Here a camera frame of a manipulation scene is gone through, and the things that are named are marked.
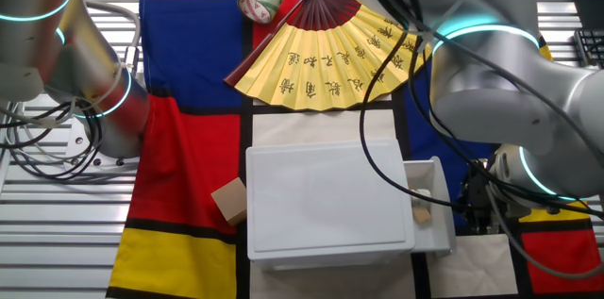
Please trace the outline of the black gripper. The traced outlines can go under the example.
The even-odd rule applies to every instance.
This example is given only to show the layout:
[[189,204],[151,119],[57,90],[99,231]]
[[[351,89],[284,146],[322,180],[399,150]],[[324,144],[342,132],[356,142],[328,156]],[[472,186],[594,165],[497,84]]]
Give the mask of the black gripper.
[[486,217],[486,209],[491,209],[492,204],[487,192],[489,179],[481,172],[483,169],[480,159],[472,159],[468,164],[463,180],[463,196],[468,202],[464,217],[476,235],[493,235],[496,224],[491,217]]

